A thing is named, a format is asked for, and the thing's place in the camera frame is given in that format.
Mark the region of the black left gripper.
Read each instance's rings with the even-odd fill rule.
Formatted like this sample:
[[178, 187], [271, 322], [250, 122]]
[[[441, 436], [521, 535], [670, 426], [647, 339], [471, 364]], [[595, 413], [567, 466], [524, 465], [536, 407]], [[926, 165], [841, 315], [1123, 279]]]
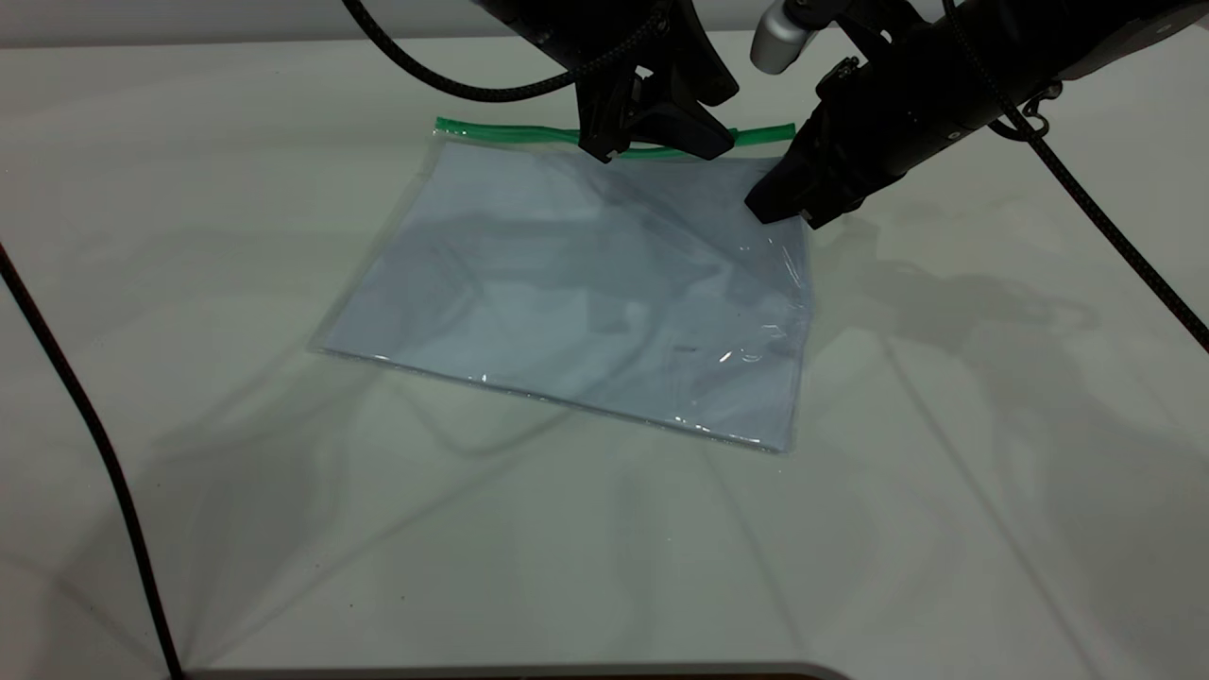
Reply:
[[656, 18], [653, 34], [631, 58], [650, 73], [673, 67], [676, 74], [584, 77], [578, 82], [578, 146], [603, 163], [629, 151], [642, 92], [642, 142], [701, 160], [734, 149], [734, 134], [705, 105], [737, 94], [737, 80], [708, 41], [694, 2], [479, 1], [478, 8], [569, 70], [621, 47]]

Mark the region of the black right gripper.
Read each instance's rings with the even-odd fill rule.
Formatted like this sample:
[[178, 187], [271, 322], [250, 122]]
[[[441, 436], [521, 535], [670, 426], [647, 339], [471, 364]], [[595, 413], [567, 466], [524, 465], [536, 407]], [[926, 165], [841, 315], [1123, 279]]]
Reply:
[[839, 8], [857, 48], [818, 82], [818, 104], [744, 206], [773, 224], [814, 230], [1003, 117], [1062, 73], [1060, 8], [958, 8], [926, 22], [914, 8]]

